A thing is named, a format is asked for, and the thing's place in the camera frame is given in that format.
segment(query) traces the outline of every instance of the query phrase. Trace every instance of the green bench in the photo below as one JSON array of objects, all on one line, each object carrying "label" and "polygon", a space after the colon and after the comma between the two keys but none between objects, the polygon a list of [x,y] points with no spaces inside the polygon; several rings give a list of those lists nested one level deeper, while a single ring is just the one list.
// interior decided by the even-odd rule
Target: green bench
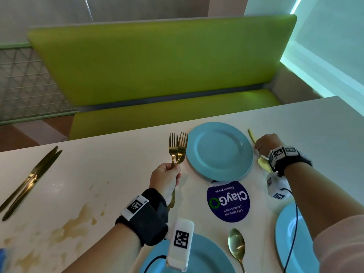
[{"label": "green bench", "polygon": [[139,21],[40,27],[28,38],[74,106],[123,106],[76,114],[69,139],[79,139],[279,105],[264,89],[125,102],[262,88],[295,23],[294,15]]}]

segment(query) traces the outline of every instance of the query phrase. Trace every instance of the person's left hand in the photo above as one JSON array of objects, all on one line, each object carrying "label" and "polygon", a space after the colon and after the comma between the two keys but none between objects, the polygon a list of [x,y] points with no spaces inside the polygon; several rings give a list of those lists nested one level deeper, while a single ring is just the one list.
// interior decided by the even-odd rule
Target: person's left hand
[{"label": "person's left hand", "polygon": [[179,184],[181,178],[181,167],[179,164],[161,164],[150,177],[149,188],[155,188],[166,200],[167,206],[171,202],[172,192]]}]

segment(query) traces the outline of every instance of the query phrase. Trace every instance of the person's right arm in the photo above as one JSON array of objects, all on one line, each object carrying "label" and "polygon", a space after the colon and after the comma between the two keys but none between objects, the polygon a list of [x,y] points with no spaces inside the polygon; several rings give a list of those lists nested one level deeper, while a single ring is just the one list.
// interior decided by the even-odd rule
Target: person's right arm
[{"label": "person's right arm", "polygon": [[[255,149],[268,157],[284,143],[276,134],[258,139]],[[284,170],[294,200],[307,224],[312,239],[335,223],[355,215],[364,215],[364,206],[310,165],[299,162]]]}]

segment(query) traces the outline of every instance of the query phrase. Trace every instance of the black cable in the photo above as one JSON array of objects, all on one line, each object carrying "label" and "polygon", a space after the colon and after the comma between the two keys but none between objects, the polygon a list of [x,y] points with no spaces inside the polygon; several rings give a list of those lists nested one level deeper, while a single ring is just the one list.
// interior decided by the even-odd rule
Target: black cable
[{"label": "black cable", "polygon": [[157,259],[166,259],[167,256],[166,255],[160,255],[158,257],[155,257],[147,266],[147,268],[144,270],[144,273],[147,273],[149,267],[152,265],[153,262],[155,262]]},{"label": "black cable", "polygon": [[[283,188],[281,190],[289,191],[293,195],[293,193],[289,189],[287,189],[287,188]],[[291,254],[292,254],[292,250],[293,250],[293,246],[294,246],[294,241],[296,239],[296,234],[297,234],[297,226],[298,226],[298,207],[297,207],[297,204],[296,204],[296,228],[294,229],[292,246],[291,246],[291,249],[289,250],[288,258],[287,258],[286,265],[284,267],[283,273],[286,273],[287,266],[288,266],[288,262],[289,262],[289,258],[291,257]]]}]

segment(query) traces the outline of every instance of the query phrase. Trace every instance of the purple sticker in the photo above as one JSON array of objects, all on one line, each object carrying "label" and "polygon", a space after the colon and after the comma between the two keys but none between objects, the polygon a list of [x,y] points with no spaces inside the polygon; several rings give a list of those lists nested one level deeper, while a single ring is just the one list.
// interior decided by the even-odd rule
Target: purple sticker
[{"label": "purple sticker", "polygon": [[248,192],[238,181],[207,189],[207,203],[219,219],[238,222],[249,212]]}]

